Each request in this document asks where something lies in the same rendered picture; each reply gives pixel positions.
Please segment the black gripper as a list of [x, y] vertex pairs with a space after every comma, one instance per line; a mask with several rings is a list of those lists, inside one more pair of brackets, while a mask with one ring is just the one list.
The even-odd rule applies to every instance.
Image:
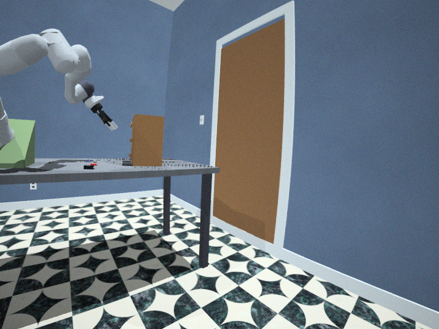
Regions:
[[93, 111], [93, 113], [97, 113], [99, 115], [99, 117], [101, 118], [101, 120], [104, 122], [104, 124], [106, 124], [111, 131], [113, 131], [114, 129], [116, 130], [118, 127], [117, 125], [113, 122], [113, 120], [104, 112], [101, 110], [102, 109], [102, 105], [100, 103], [95, 104], [91, 110]]

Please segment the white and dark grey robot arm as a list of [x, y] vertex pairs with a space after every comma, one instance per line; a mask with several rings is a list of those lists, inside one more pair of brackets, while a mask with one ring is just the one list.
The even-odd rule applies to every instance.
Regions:
[[[93, 95], [95, 88], [90, 81], [82, 81], [92, 69], [87, 49], [79, 44], [71, 47], [64, 35], [56, 29], [21, 36], [1, 45], [0, 77], [17, 74], [45, 56], [49, 57], [59, 73], [66, 74], [65, 98], [69, 103], [76, 105], [83, 101], [90, 109], [104, 99], [103, 96]], [[13, 138], [14, 131], [9, 125], [0, 97], [0, 148]]]

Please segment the brown wooden chest of drawers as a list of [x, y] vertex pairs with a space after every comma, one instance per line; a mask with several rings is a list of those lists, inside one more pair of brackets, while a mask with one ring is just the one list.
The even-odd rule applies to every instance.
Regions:
[[164, 117], [144, 114], [134, 117], [132, 165], [162, 166]]

